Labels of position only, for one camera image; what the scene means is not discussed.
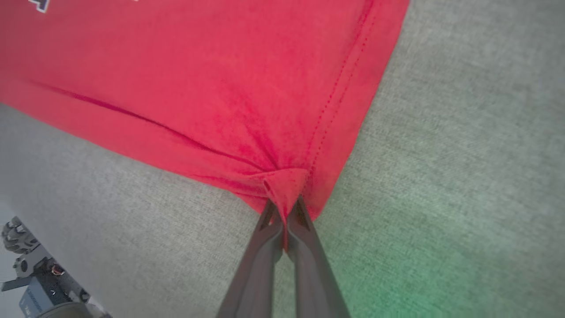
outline stitching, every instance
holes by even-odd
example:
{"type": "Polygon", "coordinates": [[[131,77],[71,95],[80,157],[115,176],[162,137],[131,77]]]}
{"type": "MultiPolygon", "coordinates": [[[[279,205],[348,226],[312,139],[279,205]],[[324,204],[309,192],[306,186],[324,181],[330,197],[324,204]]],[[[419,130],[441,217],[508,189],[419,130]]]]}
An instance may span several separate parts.
{"type": "MultiPolygon", "coordinates": [[[[309,176],[308,176],[309,178],[311,178],[311,177],[313,176],[313,174],[314,174],[315,165],[316,165],[316,162],[317,162],[317,160],[318,160],[318,156],[319,156],[319,154],[320,154],[321,148],[322,148],[322,146],[324,145],[324,141],[325,141],[326,135],[327,135],[328,130],[329,130],[330,126],[332,125],[333,121],[336,119],[337,113],[338,113],[338,111],[339,111],[339,109],[340,109],[340,106],[341,106],[341,102],[343,101],[343,99],[344,99],[344,97],[345,97],[345,93],[347,92],[347,89],[349,88],[349,83],[350,83],[350,81],[351,81],[351,78],[353,78],[353,75],[355,74],[355,70],[357,69],[357,64],[358,64],[358,62],[359,62],[359,59],[361,58],[361,55],[362,55],[362,53],[364,52],[364,47],[365,47],[365,45],[366,45],[366,43],[367,43],[368,37],[369,37],[369,35],[371,34],[371,31],[372,31],[373,26],[375,25],[375,20],[376,20],[376,15],[373,17],[373,21],[372,21],[372,23],[371,23],[371,26],[369,27],[369,30],[368,30],[367,33],[366,33],[367,37],[365,37],[365,39],[363,40],[361,51],[360,51],[360,53],[359,53],[359,56],[357,57],[357,60],[356,60],[355,63],[353,64],[353,69],[352,69],[352,71],[351,71],[351,74],[350,74],[349,78],[347,79],[347,84],[345,85],[345,90],[344,90],[343,94],[341,95],[340,100],[338,101],[338,105],[337,105],[337,107],[336,107],[336,109],[335,109],[335,111],[334,111],[334,113],[333,113],[332,119],[330,120],[329,124],[327,125],[327,127],[326,127],[326,129],[325,129],[325,131],[324,131],[324,133],[323,133],[323,135],[322,135],[322,139],[321,139],[320,144],[319,144],[319,146],[318,146],[318,150],[316,151],[316,155],[314,156],[314,160],[313,160],[312,165],[311,165],[311,167],[310,167],[309,176]]],[[[326,104],[324,110],[322,111],[322,115],[324,114],[326,108],[328,107],[329,102],[330,102],[330,101],[328,101],[328,103],[326,104]]],[[[318,119],[318,124],[316,124],[316,129],[314,130],[314,136],[316,135],[316,131],[317,131],[317,129],[318,129],[318,125],[319,125],[320,121],[321,121],[321,116],[320,116],[319,119],[318,119]]]]}

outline red fabric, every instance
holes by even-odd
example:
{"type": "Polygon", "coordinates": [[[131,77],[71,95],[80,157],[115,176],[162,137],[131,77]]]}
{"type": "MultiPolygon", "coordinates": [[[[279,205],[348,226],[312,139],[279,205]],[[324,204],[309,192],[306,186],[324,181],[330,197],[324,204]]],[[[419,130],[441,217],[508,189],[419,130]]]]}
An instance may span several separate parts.
{"type": "Polygon", "coordinates": [[[349,156],[408,0],[0,2],[0,101],[313,218],[349,156]]]}

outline red cloth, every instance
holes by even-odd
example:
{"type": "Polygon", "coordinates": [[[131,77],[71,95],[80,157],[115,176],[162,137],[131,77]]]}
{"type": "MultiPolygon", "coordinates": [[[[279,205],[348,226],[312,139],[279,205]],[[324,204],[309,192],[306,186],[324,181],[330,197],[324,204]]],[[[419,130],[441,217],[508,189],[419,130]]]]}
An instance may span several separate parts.
{"type": "Polygon", "coordinates": [[[302,193],[316,218],[407,4],[2,0],[0,101],[257,211],[302,193]]]}

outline folded garment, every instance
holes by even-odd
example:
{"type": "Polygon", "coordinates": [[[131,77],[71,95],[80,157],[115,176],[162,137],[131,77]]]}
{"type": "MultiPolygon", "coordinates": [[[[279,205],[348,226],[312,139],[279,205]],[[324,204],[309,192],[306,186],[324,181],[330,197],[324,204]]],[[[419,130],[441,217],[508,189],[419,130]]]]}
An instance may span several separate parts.
{"type": "Polygon", "coordinates": [[[283,220],[302,194],[314,219],[407,5],[5,0],[0,101],[283,220]]]}

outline gray floor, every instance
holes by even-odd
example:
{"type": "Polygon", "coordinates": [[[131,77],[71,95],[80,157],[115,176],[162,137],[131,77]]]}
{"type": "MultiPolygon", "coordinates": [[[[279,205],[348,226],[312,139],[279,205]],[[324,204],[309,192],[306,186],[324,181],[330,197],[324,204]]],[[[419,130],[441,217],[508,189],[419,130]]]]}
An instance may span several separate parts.
{"type": "MultiPolygon", "coordinates": [[[[565,2],[413,0],[316,221],[354,317],[565,311],[565,2]]],[[[0,108],[0,194],[116,317],[214,315],[257,215],[0,108]]],[[[294,311],[277,265],[275,316],[294,311]]]]}

